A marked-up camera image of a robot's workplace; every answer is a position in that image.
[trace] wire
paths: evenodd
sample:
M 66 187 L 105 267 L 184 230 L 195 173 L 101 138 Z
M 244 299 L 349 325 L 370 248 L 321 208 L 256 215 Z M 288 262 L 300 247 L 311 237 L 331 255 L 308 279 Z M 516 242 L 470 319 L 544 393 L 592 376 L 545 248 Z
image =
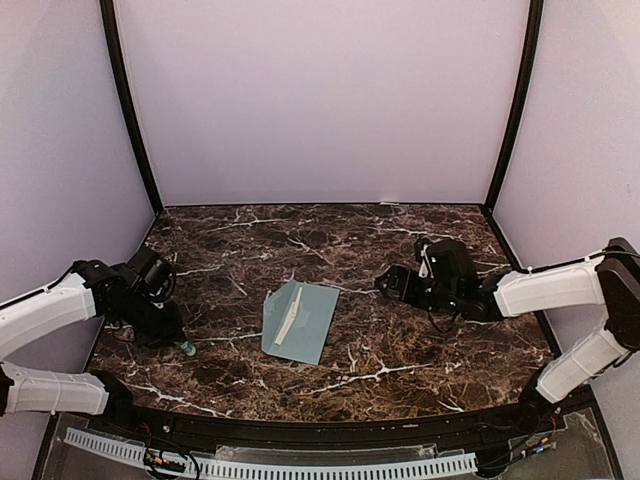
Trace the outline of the wire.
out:
M 525 274 L 530 274 L 530 273 L 541 273 L 541 272 L 546 272 L 547 270 L 551 270 L 553 268 L 560 268 L 560 267 L 566 267 L 569 265 L 574 265 L 577 263 L 583 263 L 586 260 L 593 260 L 594 258 L 599 258 L 599 257 L 604 257 L 604 256 L 611 256 L 611 257 L 615 257 L 615 256 L 627 256 L 627 257 L 633 257 L 633 258 L 638 258 L 640 259 L 640 254 L 636 253 L 636 252 L 627 252 L 624 250 L 607 250 L 606 248 L 604 250 L 601 250 L 599 252 L 596 252 L 592 255 L 589 255 L 588 257 L 585 258 L 576 258 L 575 260 L 569 260 L 567 262 L 561 262 L 561 263 L 555 263 L 553 265 L 545 265 L 543 267 L 537 267 L 537 268 L 515 268 L 514 270 L 518 273 L 525 273 Z
M 165 303 L 167 300 L 171 298 L 174 290 L 176 289 L 176 279 L 177 273 L 176 269 L 173 268 L 173 265 L 170 265 L 170 273 L 167 278 L 165 285 L 163 285 L 162 289 L 157 295 L 149 295 L 149 299 L 154 303 Z
M 73 264 L 69 268 L 67 268 L 65 272 L 55 282 L 47 286 L 47 290 L 51 290 L 52 288 L 57 287 L 60 284 L 60 282 L 62 282 L 62 280 L 64 280 L 67 277 L 67 275 L 69 275 L 71 272 L 73 272 L 77 268 L 77 266 L 78 266 L 78 262 L 73 262 Z
M 449 320 L 449 328 L 444 330 L 438 326 L 435 319 L 433 318 L 433 315 L 431 315 L 431 312 L 427 312 L 427 318 L 429 319 L 431 325 L 433 325 L 433 328 L 435 328 L 439 333 L 442 334 L 449 333 L 451 330 L 453 330 L 453 328 L 456 326 L 456 319 L 458 318 L 458 315 L 460 315 L 460 312 L 456 312 L 451 316 L 451 319 Z
M 478 468 L 486 468 L 489 470 L 497 470 L 499 468 L 504 468 L 503 466 L 500 467 L 492 467 L 491 465 L 494 465 L 496 463 L 498 463 L 500 460 L 503 460 L 507 457 L 510 457 L 511 454 L 513 454 L 513 452 L 515 452 L 518 448 L 520 448 L 522 445 L 524 445 L 525 443 L 527 443 L 529 440 L 531 440 L 534 436 L 536 435 L 536 432 L 533 432 L 531 435 L 529 435 L 528 437 L 523 438 L 522 440 L 520 440 L 518 443 L 516 443 L 512 448 L 509 449 L 509 451 L 507 453 L 505 453 L 504 455 L 500 455 L 498 458 L 494 458 L 492 461 L 484 463 L 482 465 L 478 465 Z
M 104 418 L 99 418 L 98 419 L 101 422 L 104 422 L 108 425 L 111 425 L 112 427 L 116 428 L 117 430 L 120 430 L 121 432 L 126 433 L 127 435 L 132 435 L 134 437 L 143 437 L 144 435 L 141 433 L 137 433 L 134 432 L 132 430 L 129 430 L 127 428 L 121 427 L 120 425 L 117 425 L 109 420 L 106 420 Z M 180 455 L 182 458 L 189 457 L 189 459 L 193 462 L 193 466 L 196 469 L 196 477 L 195 480 L 200 480 L 200 465 L 198 465 L 198 462 L 196 461 L 196 458 L 193 456 L 193 454 L 188 451 L 186 448 L 181 447 L 180 445 L 178 445 L 177 443 L 174 443 L 170 440 L 165 440 L 164 438 L 159 438 L 159 437 L 151 437 L 151 430 L 149 429 L 149 426 L 146 423 L 142 424 L 142 427 L 145 428 L 146 432 L 147 432 L 147 442 L 145 442 L 145 444 L 147 445 L 147 449 L 149 448 L 149 444 L 151 439 L 155 440 L 156 442 L 160 442 L 160 443 L 164 443 L 165 445 L 168 445 L 170 447 L 173 447 L 178 455 Z
M 623 357 L 613 362 L 613 368 L 619 368 L 625 363 L 627 363 L 627 360 L 629 360 L 631 358 L 631 355 L 633 355 L 634 353 L 635 352 L 627 352 Z
M 488 427 L 488 428 L 492 428 L 494 430 L 498 430 L 498 431 L 502 431 L 502 432 L 506 432 L 509 430 L 513 430 L 516 426 L 515 425 L 494 425 L 493 423 L 488 423 L 488 422 L 478 422 L 475 424 L 476 427 Z
M 526 457 L 523 457 L 522 455 L 518 455 L 516 458 L 514 458 L 513 460 L 510 460 L 507 463 L 502 463 L 500 465 L 494 465 L 492 467 L 484 467 L 484 468 L 487 470 L 502 470 L 504 468 L 510 467 L 514 463 L 518 463 L 520 460 L 524 460 L 525 458 Z
M 142 428 L 145 429 L 145 431 L 147 432 L 147 441 L 145 442 L 145 449 L 144 449 L 144 460 L 143 463 L 149 467 L 151 469 L 151 472 L 146 471 L 147 476 L 151 477 L 151 478 L 155 478 L 156 480 L 175 480 L 178 477 L 176 477 L 175 475 L 167 475 L 164 473 L 161 473 L 158 471 L 158 469 L 156 468 L 156 458 L 159 458 L 160 460 L 163 460 L 162 458 L 162 454 L 163 454 L 163 450 L 159 450 L 158 451 L 158 455 L 155 455 L 151 452 L 149 446 L 151 445 L 151 440 L 153 435 L 151 434 L 151 429 L 149 428 L 149 425 L 147 425 L 146 422 L 143 422 L 140 424 L 140 426 Z M 187 457 L 185 457 L 184 455 L 180 454 L 180 456 L 182 458 L 184 458 L 185 460 L 187 459 Z
M 151 469 L 151 473 L 147 472 L 147 475 L 149 475 L 152 478 L 155 478 L 156 480 L 177 480 L 177 479 L 182 478 L 185 470 L 187 469 L 186 466 L 182 466 L 183 469 L 182 469 L 181 472 L 179 472 L 180 473 L 179 476 L 178 475 L 171 475 L 171 474 L 168 474 L 168 473 L 162 473 L 162 472 L 158 471 L 158 467 L 157 467 L 156 462 L 158 460 L 160 460 L 160 462 L 162 462 L 162 465 L 165 464 L 165 460 L 162 457 L 163 454 L 164 454 L 164 450 L 159 450 L 158 454 L 155 455 L 155 454 L 153 454 L 151 452 L 150 449 L 148 449 L 148 448 L 145 449 L 145 460 L 148 462 L 148 463 L 145 463 L 145 465 L 147 465 Z M 183 454 L 179 454 L 179 455 L 182 458 L 184 458 L 185 460 L 187 460 L 187 457 L 184 456 Z

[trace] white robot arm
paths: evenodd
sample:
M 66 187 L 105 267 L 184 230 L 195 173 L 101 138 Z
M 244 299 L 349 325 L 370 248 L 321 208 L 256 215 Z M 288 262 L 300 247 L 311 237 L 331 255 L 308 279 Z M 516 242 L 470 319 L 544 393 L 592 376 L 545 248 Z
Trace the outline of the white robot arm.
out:
M 575 388 L 640 349 L 640 255 L 622 238 L 558 265 L 480 278 L 465 245 L 416 244 L 420 271 L 392 266 L 376 279 L 385 297 L 430 312 L 448 310 L 494 322 L 572 305 L 606 305 L 608 319 L 537 372 L 522 392 L 522 425 L 530 428 Z
M 100 315 L 131 324 L 136 343 L 157 348 L 179 345 L 195 351 L 182 331 L 174 302 L 173 268 L 141 248 L 126 264 L 75 262 L 56 282 L 0 305 L 0 415 L 19 411 L 102 414 L 108 405 L 131 400 L 130 392 L 106 372 L 64 374 L 3 361 L 8 355 L 66 325 Z

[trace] brown marble surface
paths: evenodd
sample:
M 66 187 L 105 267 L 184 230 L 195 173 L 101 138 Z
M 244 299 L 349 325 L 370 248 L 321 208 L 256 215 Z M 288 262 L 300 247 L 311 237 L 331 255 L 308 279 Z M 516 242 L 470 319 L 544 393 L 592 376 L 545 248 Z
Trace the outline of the brown marble surface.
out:
M 373 290 L 391 264 L 417 268 L 422 236 L 463 240 L 482 272 L 508 268 L 474 206 L 167 209 L 147 244 L 179 272 L 174 299 L 198 352 L 139 349 L 127 329 L 105 328 L 90 368 L 116 373 L 139 405 L 247 420 L 390 420 L 516 401 L 551 359 L 533 315 L 439 334 Z M 262 303 L 291 278 L 341 290 L 319 366 L 261 350 Z

